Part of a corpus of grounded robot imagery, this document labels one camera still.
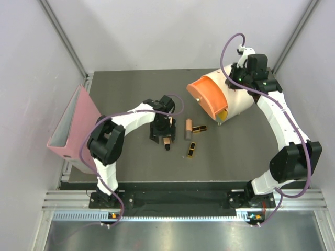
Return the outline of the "peach bottle black cap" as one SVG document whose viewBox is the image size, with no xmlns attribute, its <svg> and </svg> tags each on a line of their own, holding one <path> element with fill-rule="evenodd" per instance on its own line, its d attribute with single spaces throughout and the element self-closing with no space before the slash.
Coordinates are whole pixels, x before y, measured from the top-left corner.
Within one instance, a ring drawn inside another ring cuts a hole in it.
<svg viewBox="0 0 335 251">
<path fill-rule="evenodd" d="M 170 138 L 163 138 L 163 144 L 164 144 L 165 150 L 169 151 L 171 148 Z"/>
</svg>

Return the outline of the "peach tube grey cap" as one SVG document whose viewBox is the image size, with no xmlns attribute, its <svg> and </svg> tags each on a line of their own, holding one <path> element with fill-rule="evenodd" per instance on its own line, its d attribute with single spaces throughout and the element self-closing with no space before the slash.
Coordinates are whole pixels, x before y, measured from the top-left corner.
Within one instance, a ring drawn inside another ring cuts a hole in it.
<svg viewBox="0 0 335 251">
<path fill-rule="evenodd" d="M 192 138 L 192 120 L 186 119 L 185 121 L 185 139 L 191 140 Z"/>
</svg>

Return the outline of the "white round drawer organizer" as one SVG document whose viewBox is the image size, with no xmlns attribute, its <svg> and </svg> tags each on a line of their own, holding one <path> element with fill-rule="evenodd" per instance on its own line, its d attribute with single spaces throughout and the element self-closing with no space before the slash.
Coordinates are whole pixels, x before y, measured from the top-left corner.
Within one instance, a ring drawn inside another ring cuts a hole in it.
<svg viewBox="0 0 335 251">
<path fill-rule="evenodd" d="M 228 102 L 228 117 L 227 120 L 241 114 L 243 111 L 249 109 L 254 103 L 253 98 L 247 93 L 245 89 L 231 89 L 226 83 L 227 76 L 231 71 L 231 66 L 227 65 L 224 69 L 217 69 L 206 75 L 211 78 L 224 93 Z"/>
</svg>

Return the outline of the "black gold lipstick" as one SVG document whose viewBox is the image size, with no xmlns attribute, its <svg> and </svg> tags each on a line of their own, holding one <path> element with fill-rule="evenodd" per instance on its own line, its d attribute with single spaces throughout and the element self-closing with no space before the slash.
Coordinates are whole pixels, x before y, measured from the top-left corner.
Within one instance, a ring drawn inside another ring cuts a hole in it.
<svg viewBox="0 0 335 251">
<path fill-rule="evenodd" d="M 199 132 L 203 132 L 203 131 L 207 131 L 207 126 L 206 125 L 200 125 L 200 126 L 192 127 L 192 132 L 193 133 L 199 133 Z"/>
<path fill-rule="evenodd" d="M 195 152 L 195 146 L 196 146 L 196 143 L 195 142 L 191 142 L 190 145 L 189 145 L 189 149 L 188 149 L 188 152 L 187 152 L 187 157 L 189 158 L 192 158 L 193 155 L 194 155 L 194 152 Z"/>
</svg>

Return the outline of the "orange drawer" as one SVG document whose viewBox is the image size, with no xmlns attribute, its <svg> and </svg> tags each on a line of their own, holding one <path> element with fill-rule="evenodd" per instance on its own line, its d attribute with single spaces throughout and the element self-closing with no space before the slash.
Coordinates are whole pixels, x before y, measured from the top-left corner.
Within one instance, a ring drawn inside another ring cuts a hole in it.
<svg viewBox="0 0 335 251">
<path fill-rule="evenodd" d="M 188 84 L 186 89 L 213 120 L 217 113 L 228 108 L 224 93 L 208 76 Z"/>
</svg>

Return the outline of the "yellow drawer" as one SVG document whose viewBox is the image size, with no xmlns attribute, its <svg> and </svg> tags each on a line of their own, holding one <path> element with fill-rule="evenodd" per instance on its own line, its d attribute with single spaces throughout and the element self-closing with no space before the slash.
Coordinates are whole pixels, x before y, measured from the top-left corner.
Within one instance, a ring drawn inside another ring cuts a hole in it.
<svg viewBox="0 0 335 251">
<path fill-rule="evenodd" d="M 228 112 L 227 110 L 222 110 L 221 112 L 216 114 L 216 121 L 218 123 L 223 123 L 227 120 Z"/>
</svg>

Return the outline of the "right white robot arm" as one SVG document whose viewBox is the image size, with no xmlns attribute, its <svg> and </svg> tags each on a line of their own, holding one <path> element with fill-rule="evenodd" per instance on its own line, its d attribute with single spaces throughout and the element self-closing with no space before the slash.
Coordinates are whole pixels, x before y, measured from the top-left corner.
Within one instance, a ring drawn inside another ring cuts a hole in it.
<svg viewBox="0 0 335 251">
<path fill-rule="evenodd" d="M 288 108 L 279 82 L 269 78 L 267 56 L 254 52 L 240 53 L 233 63 L 226 83 L 232 89 L 245 89 L 264 113 L 275 135 L 278 153 L 271 159 L 269 170 L 247 183 L 244 200 L 251 207 L 258 206 L 264 196 L 286 184 L 310 179 L 322 152 L 319 142 L 313 142 L 301 130 Z"/>
</svg>

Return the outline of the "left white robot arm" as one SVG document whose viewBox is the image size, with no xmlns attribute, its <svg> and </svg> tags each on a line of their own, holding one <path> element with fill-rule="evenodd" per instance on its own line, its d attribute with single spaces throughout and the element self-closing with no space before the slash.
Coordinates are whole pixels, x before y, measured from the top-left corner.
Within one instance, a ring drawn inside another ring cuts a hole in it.
<svg viewBox="0 0 335 251">
<path fill-rule="evenodd" d="M 149 124 L 149 139 L 156 144 L 163 140 L 168 151 L 176 135 L 176 120 L 172 117 L 175 107 L 173 99 L 164 95 L 160 100 L 147 99 L 125 113 L 110 118 L 99 117 L 97 127 L 88 138 L 87 148 L 98 173 L 96 192 L 105 206 L 114 207 L 119 200 L 115 192 L 118 188 L 116 162 L 121 156 L 125 136 Z"/>
</svg>

